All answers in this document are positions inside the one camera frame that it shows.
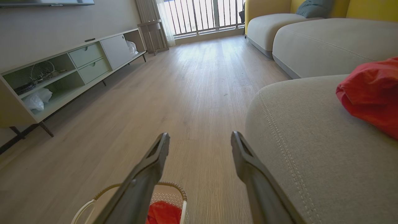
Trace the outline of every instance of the sheer curtain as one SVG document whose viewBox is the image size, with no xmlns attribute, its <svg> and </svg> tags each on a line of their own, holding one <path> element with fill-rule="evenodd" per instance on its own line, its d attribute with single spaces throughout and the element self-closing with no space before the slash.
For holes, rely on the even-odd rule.
<svg viewBox="0 0 398 224">
<path fill-rule="evenodd" d="M 164 7 L 164 0 L 155 0 L 156 5 L 158 6 L 158 12 L 160 15 L 160 19 L 162 20 L 163 24 L 163 29 L 164 33 L 166 35 L 167 43 L 169 47 L 175 46 L 176 41 L 174 40 L 174 35 L 173 31 L 171 30 L 172 24 L 169 22 L 167 15 L 166 15 L 166 9 Z"/>
</svg>

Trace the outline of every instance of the red cloth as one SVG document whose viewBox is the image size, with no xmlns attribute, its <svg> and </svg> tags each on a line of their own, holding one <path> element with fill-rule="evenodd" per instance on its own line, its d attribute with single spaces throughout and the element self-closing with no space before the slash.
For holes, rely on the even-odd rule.
<svg viewBox="0 0 398 224">
<path fill-rule="evenodd" d="M 164 201 L 149 206 L 145 224 L 179 224 L 181 209 Z"/>
<path fill-rule="evenodd" d="M 358 66 L 336 95 L 351 115 L 398 139 L 398 57 Z"/>
</svg>

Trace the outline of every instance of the cabinet door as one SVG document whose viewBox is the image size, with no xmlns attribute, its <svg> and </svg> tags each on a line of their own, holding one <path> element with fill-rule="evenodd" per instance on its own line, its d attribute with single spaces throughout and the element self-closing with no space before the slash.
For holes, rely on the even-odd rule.
<svg viewBox="0 0 398 224">
<path fill-rule="evenodd" d="M 123 34 L 101 40 L 101 44 L 111 64 L 112 70 L 117 69 L 133 58 Z"/>
</svg>

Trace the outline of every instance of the white basket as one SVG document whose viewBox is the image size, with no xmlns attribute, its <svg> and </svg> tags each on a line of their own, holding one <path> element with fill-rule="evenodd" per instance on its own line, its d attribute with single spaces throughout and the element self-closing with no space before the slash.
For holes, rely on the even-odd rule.
<svg viewBox="0 0 398 224">
<path fill-rule="evenodd" d="M 71 224 L 93 223 L 119 186 L 120 184 L 115 184 L 105 188 L 94 199 L 83 205 L 73 217 Z M 155 185 L 150 204 L 161 200 L 180 208 L 182 212 L 179 224 L 188 224 L 187 196 L 178 184 L 159 182 Z"/>
</svg>

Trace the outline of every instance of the tv stand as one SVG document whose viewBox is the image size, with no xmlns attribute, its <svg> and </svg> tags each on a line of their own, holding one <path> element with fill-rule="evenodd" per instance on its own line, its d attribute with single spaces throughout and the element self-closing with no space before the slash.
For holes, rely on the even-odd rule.
<svg viewBox="0 0 398 224">
<path fill-rule="evenodd" d="M 138 54 L 132 56 L 126 40 L 136 44 Z M 0 71 L 0 128 L 11 128 L 18 136 L 25 136 L 15 126 L 38 124 L 51 137 L 53 133 L 43 123 L 43 120 L 65 106 L 67 103 L 84 93 L 95 84 L 133 60 L 143 57 L 146 49 L 139 29 L 103 37 L 61 51 L 46 58 L 34 59 L 25 65 L 16 65 Z M 29 83 L 30 72 L 35 64 L 50 61 L 55 70 L 61 72 L 51 79 L 35 86 L 33 90 L 17 95 L 15 88 Z M 30 110 L 23 99 L 41 88 L 49 89 L 53 94 L 49 102 L 44 104 L 44 110 Z"/>
</svg>

